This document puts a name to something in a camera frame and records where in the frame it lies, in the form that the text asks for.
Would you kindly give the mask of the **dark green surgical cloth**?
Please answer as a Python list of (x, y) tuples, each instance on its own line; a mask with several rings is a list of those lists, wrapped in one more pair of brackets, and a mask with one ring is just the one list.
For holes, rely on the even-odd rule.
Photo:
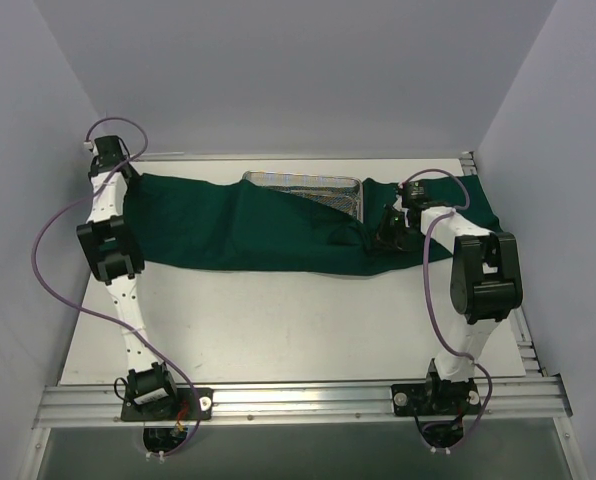
[(448, 259), (388, 251), (375, 241), (396, 186), (363, 182), (363, 219), (329, 206), (259, 187), (144, 174), (128, 188), (123, 216), (149, 262), (215, 271), (315, 272), (373, 276)]

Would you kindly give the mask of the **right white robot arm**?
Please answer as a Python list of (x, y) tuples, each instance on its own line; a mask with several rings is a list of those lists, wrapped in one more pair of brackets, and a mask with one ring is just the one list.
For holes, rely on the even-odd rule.
[[(447, 411), (467, 392), (490, 337), (523, 299), (514, 235), (480, 227), (455, 207), (384, 207), (377, 244), (392, 251), (423, 254), (423, 289), (440, 351), (429, 363), (422, 400), (433, 412)], [(431, 294), (430, 247), (435, 242), (451, 254), (449, 298), (458, 318), (447, 334), (435, 316)]]

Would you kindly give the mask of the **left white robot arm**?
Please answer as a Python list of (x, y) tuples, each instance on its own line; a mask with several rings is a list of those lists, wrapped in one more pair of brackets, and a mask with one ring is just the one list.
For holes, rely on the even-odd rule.
[(94, 198), (85, 223), (76, 229), (77, 238), (95, 279), (105, 285), (118, 320), (127, 355), (128, 374), (124, 401), (146, 409), (157, 419), (172, 417), (180, 395), (165, 363), (146, 343), (146, 325), (138, 300), (138, 275), (145, 261), (137, 241), (122, 216), (119, 192), (137, 178), (122, 153), (98, 153), (89, 178)]

